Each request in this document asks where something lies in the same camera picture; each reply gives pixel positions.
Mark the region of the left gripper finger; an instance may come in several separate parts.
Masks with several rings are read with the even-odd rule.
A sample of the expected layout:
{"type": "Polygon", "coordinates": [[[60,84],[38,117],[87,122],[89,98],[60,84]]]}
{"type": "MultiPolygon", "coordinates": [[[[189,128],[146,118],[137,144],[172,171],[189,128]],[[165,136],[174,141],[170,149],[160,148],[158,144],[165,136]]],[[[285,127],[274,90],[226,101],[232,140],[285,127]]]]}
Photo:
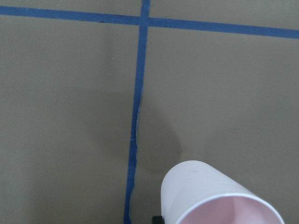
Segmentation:
{"type": "Polygon", "coordinates": [[[151,221],[152,221],[152,224],[163,224],[163,217],[162,216],[153,216],[151,221]]]}

